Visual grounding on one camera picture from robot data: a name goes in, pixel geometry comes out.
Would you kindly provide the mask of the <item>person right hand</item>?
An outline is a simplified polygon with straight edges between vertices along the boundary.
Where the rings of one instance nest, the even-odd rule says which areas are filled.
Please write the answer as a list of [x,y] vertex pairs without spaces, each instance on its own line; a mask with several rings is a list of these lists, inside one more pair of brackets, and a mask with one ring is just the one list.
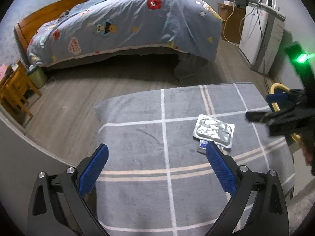
[[305,144],[303,142],[300,143],[302,152],[303,152],[303,156],[305,158],[305,164],[306,166],[310,166],[312,165],[312,161],[313,161],[313,152],[312,151],[308,151],[308,149],[306,148]]

